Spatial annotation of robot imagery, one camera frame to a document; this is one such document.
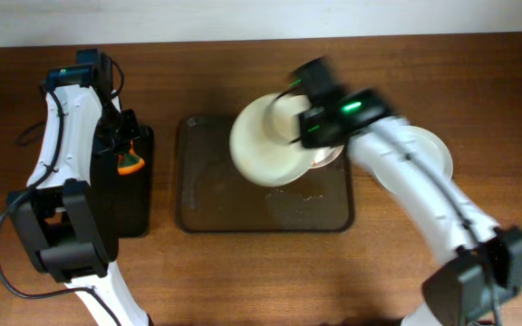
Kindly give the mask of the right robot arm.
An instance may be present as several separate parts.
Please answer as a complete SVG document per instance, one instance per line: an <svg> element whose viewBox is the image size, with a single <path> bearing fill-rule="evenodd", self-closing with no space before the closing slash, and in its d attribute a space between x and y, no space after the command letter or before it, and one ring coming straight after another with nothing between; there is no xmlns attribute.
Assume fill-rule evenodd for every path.
<svg viewBox="0 0 522 326"><path fill-rule="evenodd" d="M421 286L423 303L400 323L501 324L501 306L522 290L522 230L501 227L433 167L408 120L378 91L349 92L323 57L293 75L293 87L310 102L298 116L295 142L305 149L343 145L354 164L384 171L440 264Z"/></svg>

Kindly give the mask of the white plate top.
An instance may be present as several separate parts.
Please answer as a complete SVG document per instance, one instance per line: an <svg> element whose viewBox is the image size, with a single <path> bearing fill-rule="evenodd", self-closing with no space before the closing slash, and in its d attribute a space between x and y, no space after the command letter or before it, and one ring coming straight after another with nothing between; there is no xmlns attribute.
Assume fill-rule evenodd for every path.
<svg viewBox="0 0 522 326"><path fill-rule="evenodd" d="M272 100L267 115L268 128L279 142L286 143L299 136L297 115L310 109L310 102L304 95L278 94ZM343 150L343 146L311 149L313 162L311 168L322 168L333 162Z"/></svg>

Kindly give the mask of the white plate bottom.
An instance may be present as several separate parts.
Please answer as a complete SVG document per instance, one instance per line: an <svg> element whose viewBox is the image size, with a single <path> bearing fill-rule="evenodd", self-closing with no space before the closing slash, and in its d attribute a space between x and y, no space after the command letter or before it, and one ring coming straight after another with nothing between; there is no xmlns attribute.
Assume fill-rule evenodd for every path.
<svg viewBox="0 0 522 326"><path fill-rule="evenodd" d="M316 151L291 141L299 136L297 115L309 108L303 95L270 93L249 103L229 137L230 155L239 173L259 186L280 187L307 172Z"/></svg>

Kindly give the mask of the white plate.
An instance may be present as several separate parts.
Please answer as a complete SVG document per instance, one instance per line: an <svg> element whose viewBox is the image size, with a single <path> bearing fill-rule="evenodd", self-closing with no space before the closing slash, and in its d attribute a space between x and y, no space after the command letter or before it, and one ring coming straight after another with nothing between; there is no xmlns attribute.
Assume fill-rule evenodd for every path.
<svg viewBox="0 0 522 326"><path fill-rule="evenodd" d="M403 147L414 154L418 163L423 162L426 168L440 172L447 180L451 179L453 173L452 157L449 149L438 136L426 129L411 125L397 125L396 132ZM391 175L388 168L375 166L372 168L372 173L380 184L397 195L397 189L401 182ZM423 171L419 170L419 173L416 183L411 188L423 197L435 197L439 193L435 183Z"/></svg>
<svg viewBox="0 0 522 326"><path fill-rule="evenodd" d="M316 151L291 141L299 136L297 115L309 108L303 95L270 93L249 103L229 137L230 155L239 173L259 186L280 187L307 172Z"/></svg>
<svg viewBox="0 0 522 326"><path fill-rule="evenodd" d="M310 109L310 102L304 95L278 94L272 100L267 115L268 128L279 142L286 143L299 136L297 115ZM311 149L313 162L311 168L322 168L333 162L343 150L343 146Z"/></svg>

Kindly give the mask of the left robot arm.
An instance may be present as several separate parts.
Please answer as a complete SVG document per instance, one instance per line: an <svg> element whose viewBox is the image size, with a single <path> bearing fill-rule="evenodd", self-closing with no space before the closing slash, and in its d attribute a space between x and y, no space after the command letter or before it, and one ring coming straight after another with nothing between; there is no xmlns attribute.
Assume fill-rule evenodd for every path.
<svg viewBox="0 0 522 326"><path fill-rule="evenodd" d="M39 158L4 218L34 268L78 295L98 324L149 325L117 256L122 238L149 231L154 133L123 108L123 85L120 65L98 49L47 73Z"/></svg>

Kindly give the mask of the green orange sponge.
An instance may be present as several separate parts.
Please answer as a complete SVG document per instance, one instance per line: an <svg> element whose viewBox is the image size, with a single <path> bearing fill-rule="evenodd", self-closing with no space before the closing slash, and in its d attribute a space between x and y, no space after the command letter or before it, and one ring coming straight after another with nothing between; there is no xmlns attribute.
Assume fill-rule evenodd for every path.
<svg viewBox="0 0 522 326"><path fill-rule="evenodd" d="M117 171L121 176L131 175L145 166L145 160L134 150L133 142L130 148L118 155Z"/></svg>

